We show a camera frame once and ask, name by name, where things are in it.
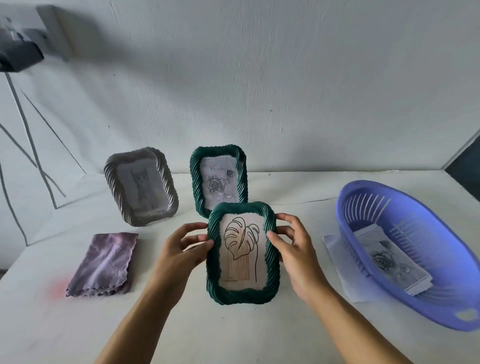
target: purple basket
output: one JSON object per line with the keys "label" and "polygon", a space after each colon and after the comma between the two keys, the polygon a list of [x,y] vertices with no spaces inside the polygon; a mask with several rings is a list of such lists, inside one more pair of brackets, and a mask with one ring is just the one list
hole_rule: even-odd
{"label": "purple basket", "polygon": [[[479,262],[428,207],[384,184],[353,181],[340,191],[336,218],[359,269],[389,294],[448,328],[472,331],[480,327]],[[353,235],[373,223],[431,274],[433,287],[410,296],[382,274]]]}

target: microfiber towel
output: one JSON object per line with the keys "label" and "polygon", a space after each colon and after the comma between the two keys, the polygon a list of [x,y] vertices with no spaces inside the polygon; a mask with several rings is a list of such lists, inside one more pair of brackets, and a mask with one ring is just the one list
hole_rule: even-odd
{"label": "microfiber towel", "polygon": [[67,297],[127,293],[131,284],[128,264],[137,237],[138,234],[130,232],[95,234],[67,287]]}

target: hand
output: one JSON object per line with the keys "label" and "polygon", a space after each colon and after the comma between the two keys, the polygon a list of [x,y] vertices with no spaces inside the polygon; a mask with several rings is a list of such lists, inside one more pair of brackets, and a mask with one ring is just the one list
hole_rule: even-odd
{"label": "hand", "polygon": [[292,240],[288,244],[273,231],[267,233],[268,239],[282,254],[283,264],[287,269],[295,293],[310,305],[310,293],[317,288],[330,288],[312,245],[310,235],[298,217],[288,214],[276,214],[276,218],[289,222],[290,226],[277,226],[278,234],[286,235]]}
{"label": "hand", "polygon": [[[185,235],[194,230],[206,229],[207,226],[204,222],[184,224],[171,234],[163,245],[145,290],[161,292],[169,309],[178,303],[190,273],[206,260],[207,253],[213,246],[213,240],[207,241],[206,234]],[[200,242],[204,243],[184,251],[188,246]]]}

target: twisted rope frame border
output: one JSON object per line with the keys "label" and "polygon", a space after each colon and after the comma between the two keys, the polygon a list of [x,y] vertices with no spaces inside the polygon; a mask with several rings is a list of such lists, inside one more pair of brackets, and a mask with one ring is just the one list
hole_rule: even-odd
{"label": "twisted rope frame border", "polygon": [[[136,160],[144,158],[153,159],[156,162],[156,170],[158,171],[158,174],[160,174],[160,178],[163,182],[163,189],[168,197],[168,208],[166,210],[154,212],[148,216],[139,217],[134,215],[132,207],[127,202],[125,189],[117,177],[117,166],[119,164],[133,163]],[[145,226],[153,221],[169,218],[177,212],[179,208],[177,191],[173,185],[172,175],[168,168],[165,154],[158,149],[146,147],[132,152],[114,154],[107,159],[103,172],[120,213],[128,224],[132,226]]]}
{"label": "twisted rope frame border", "polygon": [[248,179],[247,179],[247,157],[243,150],[236,145],[227,146],[199,146],[190,157],[190,175],[192,175],[193,197],[195,199],[195,209],[204,218],[210,216],[211,210],[205,208],[205,196],[202,189],[204,182],[200,163],[204,157],[232,156],[237,159],[237,190],[239,192],[239,202],[248,202]]}
{"label": "twisted rope frame border", "polygon": [[265,263],[267,265],[267,282],[261,290],[246,288],[240,291],[229,291],[220,287],[220,222],[225,214],[244,214],[253,212],[265,219],[264,232],[276,231],[276,217],[272,208],[263,202],[251,202],[247,204],[227,203],[218,204],[208,219],[208,238],[214,241],[214,246],[207,255],[207,285],[206,289],[215,302],[219,304],[254,303],[263,304],[270,302],[278,292],[280,285],[279,252],[267,237]]}

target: table surface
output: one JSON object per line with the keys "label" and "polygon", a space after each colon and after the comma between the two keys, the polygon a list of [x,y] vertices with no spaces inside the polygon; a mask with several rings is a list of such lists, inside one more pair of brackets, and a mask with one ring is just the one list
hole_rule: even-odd
{"label": "table surface", "polygon": [[[346,183],[367,179],[429,206],[480,256],[480,204],[443,171],[250,173],[250,201],[297,215],[314,241],[325,275],[343,294],[322,244],[336,233],[334,206]],[[0,281],[0,363],[91,363],[139,297],[163,241],[185,222],[205,221],[194,208],[191,178],[173,176],[180,206],[172,218],[134,228],[123,222],[103,175],[85,175]],[[139,233],[132,291],[66,298],[64,290],[92,235]],[[164,327],[153,363],[342,363],[327,332],[296,297],[281,267],[280,288],[264,305],[220,306],[205,290],[205,265],[188,281]],[[480,331],[437,325],[398,301],[355,307],[415,363],[478,363]]]}

